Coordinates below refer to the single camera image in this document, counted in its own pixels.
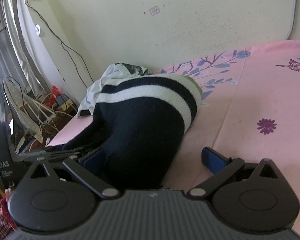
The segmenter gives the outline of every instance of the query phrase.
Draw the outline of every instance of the bed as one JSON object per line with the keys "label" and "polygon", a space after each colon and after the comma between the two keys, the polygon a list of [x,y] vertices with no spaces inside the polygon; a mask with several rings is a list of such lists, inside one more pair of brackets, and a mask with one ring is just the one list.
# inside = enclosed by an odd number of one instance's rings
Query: bed
{"label": "bed", "polygon": [[[163,181],[188,190],[211,176],[201,163],[210,146],[246,162],[274,160],[300,200],[300,40],[246,47],[155,73],[191,76],[202,107]],[[50,142],[68,142],[92,117],[73,118]],[[300,234],[300,213],[293,228]]]}

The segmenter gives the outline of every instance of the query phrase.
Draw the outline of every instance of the silver screw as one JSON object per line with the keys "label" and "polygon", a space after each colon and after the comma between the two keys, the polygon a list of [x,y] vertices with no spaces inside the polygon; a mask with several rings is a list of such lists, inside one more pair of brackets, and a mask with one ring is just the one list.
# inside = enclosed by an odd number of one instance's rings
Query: silver screw
{"label": "silver screw", "polygon": [[106,188],[102,191],[103,196],[114,197],[119,194],[119,191],[115,188]]}
{"label": "silver screw", "polygon": [[203,188],[193,188],[190,190],[190,195],[194,197],[202,197],[207,192]]}
{"label": "silver screw", "polygon": [[69,156],[69,159],[71,159],[71,160],[74,160],[76,158],[77,158],[77,155],[71,155],[71,156]]}

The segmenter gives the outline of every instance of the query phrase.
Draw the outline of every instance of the gray ribbed panel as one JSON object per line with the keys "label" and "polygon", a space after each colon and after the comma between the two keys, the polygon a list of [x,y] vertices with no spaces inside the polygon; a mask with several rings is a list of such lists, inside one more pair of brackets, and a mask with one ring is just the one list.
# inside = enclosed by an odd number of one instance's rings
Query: gray ribbed panel
{"label": "gray ribbed panel", "polygon": [[291,230],[250,235],[217,220],[207,203],[192,201],[181,191],[127,191],[103,201],[78,228],[54,236],[16,232],[9,240],[300,240]]}

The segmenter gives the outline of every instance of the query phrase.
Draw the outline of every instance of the red fabric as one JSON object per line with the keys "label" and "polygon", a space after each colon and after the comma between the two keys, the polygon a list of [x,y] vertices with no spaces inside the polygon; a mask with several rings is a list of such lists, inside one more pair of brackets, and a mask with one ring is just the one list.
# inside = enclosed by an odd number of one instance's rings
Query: red fabric
{"label": "red fabric", "polygon": [[0,240],[4,240],[17,228],[9,215],[6,197],[0,201],[0,206]]}

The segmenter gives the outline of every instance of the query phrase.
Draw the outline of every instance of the black device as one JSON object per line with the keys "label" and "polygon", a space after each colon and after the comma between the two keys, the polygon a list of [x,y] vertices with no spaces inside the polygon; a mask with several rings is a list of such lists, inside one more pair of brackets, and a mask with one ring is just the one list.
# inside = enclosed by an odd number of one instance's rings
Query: black device
{"label": "black device", "polygon": [[16,161],[7,129],[0,124],[0,163],[10,155],[0,185],[17,185],[8,208],[19,228],[10,240],[300,239],[291,230],[299,201],[270,159],[245,163],[206,147],[202,163],[214,175],[186,194],[119,192],[89,171],[102,149],[50,147]]}

